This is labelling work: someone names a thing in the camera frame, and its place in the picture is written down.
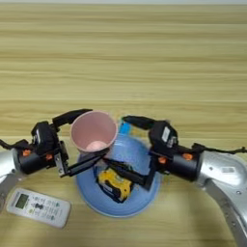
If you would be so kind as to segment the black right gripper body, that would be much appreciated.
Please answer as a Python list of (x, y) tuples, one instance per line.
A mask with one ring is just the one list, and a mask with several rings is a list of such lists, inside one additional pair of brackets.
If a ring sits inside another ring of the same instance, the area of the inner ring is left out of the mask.
[(166, 148), (165, 146), (151, 146), (151, 157), (148, 175), (145, 178), (144, 188), (151, 189), (156, 173), (172, 174), (188, 181), (195, 181), (200, 173), (200, 154), (183, 146)]

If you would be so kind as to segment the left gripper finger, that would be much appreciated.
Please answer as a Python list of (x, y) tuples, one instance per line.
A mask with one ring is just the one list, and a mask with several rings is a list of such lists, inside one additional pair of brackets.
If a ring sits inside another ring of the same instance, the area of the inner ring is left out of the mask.
[(79, 162), (71, 166), (68, 165), (65, 166), (64, 177), (65, 176), (73, 177), (92, 168), (100, 159), (102, 159), (107, 154), (107, 152), (108, 150), (103, 150), (103, 151), (95, 151), (83, 155)]
[(87, 112), (90, 112), (90, 109), (72, 110), (60, 116), (55, 117), (52, 120), (52, 122), (56, 128), (59, 128), (60, 126), (64, 124), (72, 124), (76, 118), (78, 118), (79, 116)]

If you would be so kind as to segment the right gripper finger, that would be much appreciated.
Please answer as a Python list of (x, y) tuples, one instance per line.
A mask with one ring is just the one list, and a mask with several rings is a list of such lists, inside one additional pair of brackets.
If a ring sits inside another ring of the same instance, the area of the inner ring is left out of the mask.
[(133, 183), (137, 183), (142, 187), (151, 187), (152, 170), (147, 175), (141, 175), (133, 170), (130, 170), (126, 163), (110, 158), (104, 158), (104, 162), (113, 169), (119, 176), (126, 178)]
[(125, 116), (123, 117), (123, 120), (128, 124), (131, 124), (135, 127), (138, 127), (144, 130), (149, 130), (154, 125), (153, 119), (142, 117), (142, 116)]

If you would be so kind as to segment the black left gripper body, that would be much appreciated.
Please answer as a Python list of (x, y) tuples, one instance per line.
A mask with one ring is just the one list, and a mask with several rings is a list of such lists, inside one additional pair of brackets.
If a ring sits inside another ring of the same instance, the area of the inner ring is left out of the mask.
[(69, 156), (65, 143), (60, 141), (54, 150), (44, 154), (36, 151), (25, 150), (18, 154), (20, 169), (23, 174), (31, 175), (42, 169), (58, 168), (59, 176), (63, 177), (68, 168)]

